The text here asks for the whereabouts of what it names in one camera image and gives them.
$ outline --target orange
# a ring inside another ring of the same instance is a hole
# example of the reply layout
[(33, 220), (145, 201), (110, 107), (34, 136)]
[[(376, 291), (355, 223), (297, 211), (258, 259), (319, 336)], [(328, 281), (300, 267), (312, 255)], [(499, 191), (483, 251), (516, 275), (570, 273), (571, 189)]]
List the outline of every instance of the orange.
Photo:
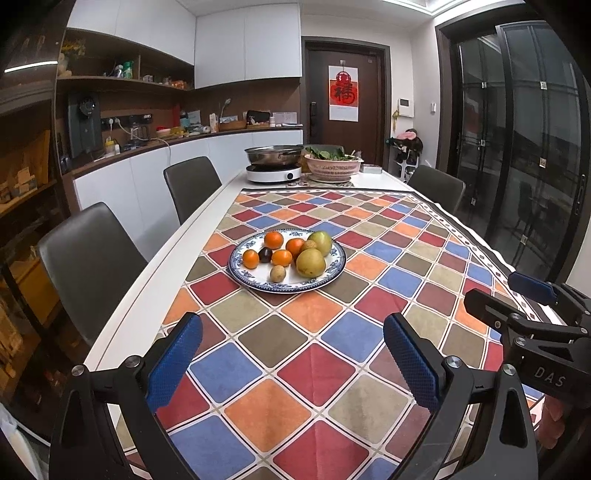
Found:
[(246, 250), (242, 254), (242, 265), (249, 270), (254, 270), (259, 263), (258, 253), (254, 250)]
[(271, 257), (271, 263), (273, 265), (281, 265), (282, 267), (289, 267), (293, 256), (289, 250), (277, 250)]
[(291, 255), (293, 256), (294, 260), (300, 254), (300, 248), (304, 244), (303, 238), (292, 238), (288, 240), (285, 244), (285, 248), (290, 251)]
[(283, 245), (283, 235), (279, 232), (268, 232), (265, 235), (265, 247), (271, 250), (277, 250)]

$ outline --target chair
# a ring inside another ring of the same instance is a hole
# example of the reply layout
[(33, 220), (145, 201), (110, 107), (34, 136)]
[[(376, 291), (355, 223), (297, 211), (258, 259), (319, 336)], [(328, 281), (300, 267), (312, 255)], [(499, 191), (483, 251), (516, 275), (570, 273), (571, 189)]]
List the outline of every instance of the chair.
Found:
[(103, 202), (59, 224), (38, 248), (62, 305), (92, 345), (147, 265), (145, 258)]
[(164, 169), (164, 180), (181, 225), (222, 186), (209, 158), (197, 157)]
[(466, 190), (466, 184), (460, 179), (427, 165), (417, 167), (408, 181), (408, 186), (440, 204), (452, 215), (455, 215)]

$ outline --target pot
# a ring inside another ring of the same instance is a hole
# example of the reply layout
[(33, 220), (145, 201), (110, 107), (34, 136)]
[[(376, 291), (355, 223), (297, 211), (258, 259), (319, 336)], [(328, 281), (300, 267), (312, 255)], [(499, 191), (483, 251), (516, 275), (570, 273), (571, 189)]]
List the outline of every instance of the pot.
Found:
[(303, 145), (275, 145), (247, 148), (245, 152), (252, 165), (286, 167), (299, 161), (302, 148), (304, 148)]

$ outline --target door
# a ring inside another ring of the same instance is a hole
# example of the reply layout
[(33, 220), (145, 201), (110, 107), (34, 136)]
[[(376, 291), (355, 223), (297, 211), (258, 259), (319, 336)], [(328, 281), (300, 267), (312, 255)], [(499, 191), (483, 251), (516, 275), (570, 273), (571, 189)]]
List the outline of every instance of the door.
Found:
[[(358, 121), (329, 118), (329, 66), (345, 61), (347, 68), (358, 70)], [(384, 154), (382, 61), (377, 54), (309, 50), (306, 85), (309, 108), (310, 144), (342, 145), (345, 152), (361, 150), (365, 163), (382, 165)]]

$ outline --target plate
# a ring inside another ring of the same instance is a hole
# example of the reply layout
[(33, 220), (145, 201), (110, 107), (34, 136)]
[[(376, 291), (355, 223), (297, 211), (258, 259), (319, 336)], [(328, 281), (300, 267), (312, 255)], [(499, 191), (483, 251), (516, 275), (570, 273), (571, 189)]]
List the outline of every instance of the plate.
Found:
[[(285, 247), (285, 243), (291, 238), (303, 238), (307, 239), (312, 231), (300, 230), (300, 229), (279, 229), (276, 230), (283, 235), (282, 248)], [(338, 277), (341, 272), (345, 269), (345, 263), (347, 257), (345, 250), (336, 241), (333, 240), (333, 247), (330, 253), (324, 258), (326, 261), (326, 270), (324, 273), (317, 278), (305, 278), (302, 277), (296, 270), (295, 265), (292, 263), (285, 269), (287, 275), (285, 280), (281, 283), (273, 283), (269, 281), (269, 273), (273, 265), (270, 263), (261, 264), (254, 270), (249, 270), (242, 265), (242, 254), (249, 249), (256, 252), (263, 248), (263, 242), (265, 234), (267, 232), (257, 233), (250, 236), (246, 240), (243, 240), (230, 255), (228, 262), (228, 272), (236, 281), (250, 287), (254, 290), (266, 291), (269, 293), (301, 293), (304, 291), (315, 290), (323, 287), (324, 285), (332, 282)]]

